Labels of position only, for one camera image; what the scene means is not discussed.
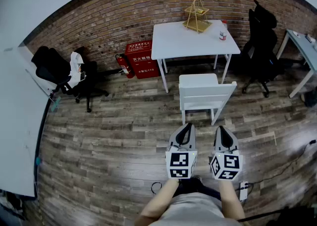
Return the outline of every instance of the wooden floor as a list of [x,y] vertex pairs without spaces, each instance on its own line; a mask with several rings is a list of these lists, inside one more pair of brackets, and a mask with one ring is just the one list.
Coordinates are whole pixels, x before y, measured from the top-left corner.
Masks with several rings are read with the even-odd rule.
[[[134,219],[153,197],[152,183],[166,181],[166,142],[182,125],[178,76],[211,70],[208,64],[170,68],[168,94],[160,77],[108,76],[98,87],[110,95],[94,98],[91,113],[86,112],[85,99],[76,104],[73,97],[62,95],[57,111],[47,116],[41,141],[38,192],[45,225],[123,225],[126,218]],[[219,81],[222,73],[219,66]],[[267,99],[257,83],[242,94],[249,78],[229,71],[225,83],[236,81],[238,87],[215,126],[208,111],[186,113],[186,121],[196,128],[195,174],[206,186],[217,189],[208,163],[219,125],[238,137],[245,157],[236,188],[243,180],[254,182],[280,173],[317,138],[317,107],[306,108],[299,95],[288,97],[306,73],[292,69],[278,76],[268,83]],[[310,80],[303,91],[316,85],[316,79]],[[309,203],[317,191],[316,158],[317,144],[309,145],[283,175],[256,184],[244,206],[246,215]],[[30,225],[42,224],[36,202],[27,202],[26,212]],[[265,225],[267,220],[251,224]]]

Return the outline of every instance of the desk leg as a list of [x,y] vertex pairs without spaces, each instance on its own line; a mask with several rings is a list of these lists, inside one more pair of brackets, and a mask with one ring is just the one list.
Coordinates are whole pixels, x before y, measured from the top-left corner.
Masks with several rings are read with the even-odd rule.
[[308,74],[305,76],[305,78],[301,81],[301,83],[297,85],[297,87],[293,90],[291,94],[289,94],[289,97],[290,98],[294,97],[296,93],[300,91],[300,89],[306,84],[306,82],[311,78],[313,74],[314,74],[314,71],[310,70]]
[[165,62],[165,59],[164,59],[164,58],[163,58],[163,64],[164,64],[165,72],[167,73],[167,66],[166,66],[166,62]]
[[216,57],[214,57],[214,64],[213,64],[213,69],[216,69],[216,65],[217,65],[217,59],[218,59],[218,55],[216,55]]
[[282,42],[282,44],[281,44],[281,47],[279,48],[278,53],[277,53],[277,55],[276,55],[276,58],[277,58],[277,59],[279,59],[279,57],[281,57],[281,55],[282,55],[282,53],[283,53],[283,51],[284,51],[284,48],[285,48],[285,46],[286,46],[286,44],[287,44],[288,39],[289,39],[289,35],[288,35],[288,33],[286,32],[285,38],[284,38],[284,40],[283,40],[283,42]]
[[168,88],[167,88],[167,84],[166,84],[165,75],[164,75],[164,71],[163,71],[163,68],[162,68],[162,62],[161,61],[162,61],[161,59],[158,59],[158,65],[159,65],[158,67],[159,67],[160,74],[162,76],[162,80],[163,80],[165,91],[168,93]]
[[229,64],[230,64],[230,60],[231,60],[231,54],[228,55],[227,64],[226,64],[226,67],[224,68],[224,72],[223,72],[223,75],[222,75],[221,84],[223,83],[224,78],[226,77],[227,70],[228,70],[228,67],[229,67]]

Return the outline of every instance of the black office chair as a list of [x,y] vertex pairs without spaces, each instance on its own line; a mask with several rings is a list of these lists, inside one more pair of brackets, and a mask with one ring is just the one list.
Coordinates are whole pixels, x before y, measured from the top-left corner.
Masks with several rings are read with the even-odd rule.
[[90,113],[89,102],[92,93],[99,93],[108,96],[108,92],[96,89],[95,85],[99,81],[97,75],[97,63],[91,61],[81,65],[82,72],[86,72],[85,80],[81,81],[75,87],[71,88],[68,84],[71,79],[70,63],[64,60],[54,48],[41,46],[34,54],[31,60],[36,69],[36,75],[44,80],[50,81],[57,85],[54,92],[62,90],[64,94],[74,95],[76,102],[80,102],[80,98],[87,97],[87,112]]
[[272,28],[275,28],[277,21],[275,16],[263,8],[259,3],[255,10],[249,10],[250,40],[242,50],[242,57],[246,71],[251,76],[248,84],[242,89],[247,92],[248,86],[258,80],[264,87],[264,96],[269,96],[266,83],[273,80],[277,75],[284,73],[284,68],[273,53],[277,43],[277,36]]

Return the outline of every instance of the white cloth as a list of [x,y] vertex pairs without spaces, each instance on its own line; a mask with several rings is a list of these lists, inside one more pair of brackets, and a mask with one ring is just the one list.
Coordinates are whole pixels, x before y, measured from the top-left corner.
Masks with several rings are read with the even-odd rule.
[[219,200],[203,193],[180,194],[151,226],[240,226],[237,221],[224,218],[220,209]]
[[80,82],[80,71],[79,68],[81,64],[83,64],[83,59],[81,58],[81,55],[72,52],[70,55],[70,73],[69,76],[71,76],[68,85],[73,88]]

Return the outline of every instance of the white table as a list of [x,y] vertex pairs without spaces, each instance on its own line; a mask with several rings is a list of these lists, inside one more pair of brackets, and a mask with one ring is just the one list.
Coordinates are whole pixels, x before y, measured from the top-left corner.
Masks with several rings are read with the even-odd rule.
[[212,25],[203,33],[186,29],[183,22],[171,22],[157,24],[153,31],[152,59],[158,61],[159,70],[162,75],[165,91],[168,93],[167,83],[162,68],[167,73],[166,58],[191,57],[202,55],[216,55],[214,66],[216,68],[218,55],[224,55],[227,64],[222,76],[223,83],[226,76],[232,54],[239,54],[240,50],[234,42],[232,36],[227,32],[227,38],[222,41],[220,30],[224,30],[224,25],[220,20],[209,20]]
[[276,55],[277,59],[279,59],[283,53],[283,50],[286,46],[288,39],[290,38],[296,47],[299,49],[301,54],[304,56],[306,62],[308,63],[311,70],[304,77],[304,79],[298,84],[298,86],[289,94],[289,97],[292,98],[296,95],[297,92],[306,84],[306,82],[312,77],[312,75],[317,72],[317,51],[313,48],[313,45],[306,39],[304,34],[298,33],[300,38],[296,37],[292,30],[286,30],[286,35],[283,40],[283,43],[278,50]]

